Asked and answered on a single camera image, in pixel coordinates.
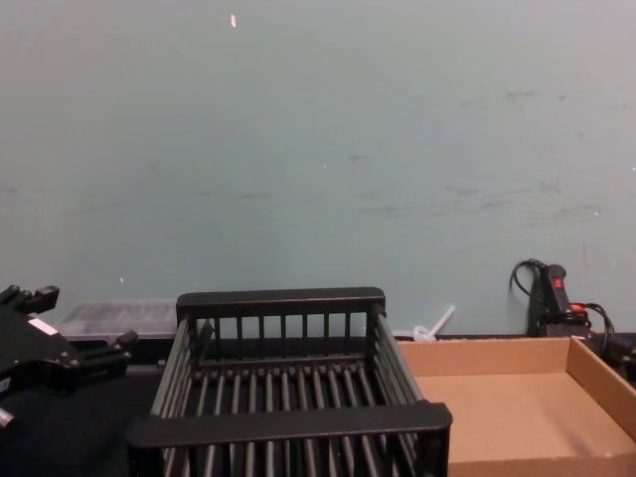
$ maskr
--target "black cloth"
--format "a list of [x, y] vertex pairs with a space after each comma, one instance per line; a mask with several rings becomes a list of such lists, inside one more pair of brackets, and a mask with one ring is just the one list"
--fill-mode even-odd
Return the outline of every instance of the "black cloth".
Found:
[[159, 380], [127, 376], [67, 397], [6, 397], [0, 406], [17, 421], [0, 431], [0, 476], [127, 476], [125, 431], [135, 416], [147, 415]]

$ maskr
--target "painted wall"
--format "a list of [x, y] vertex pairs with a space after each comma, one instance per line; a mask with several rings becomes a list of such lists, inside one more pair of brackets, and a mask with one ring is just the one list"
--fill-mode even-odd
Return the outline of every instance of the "painted wall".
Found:
[[629, 0], [0, 0], [0, 276], [80, 301], [372, 284], [518, 332], [569, 271], [634, 331]]

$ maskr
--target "black dish rack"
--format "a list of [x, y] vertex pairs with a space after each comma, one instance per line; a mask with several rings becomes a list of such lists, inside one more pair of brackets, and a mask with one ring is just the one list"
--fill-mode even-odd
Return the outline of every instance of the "black dish rack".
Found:
[[190, 293], [130, 474], [444, 477], [452, 417], [422, 399], [378, 288]]

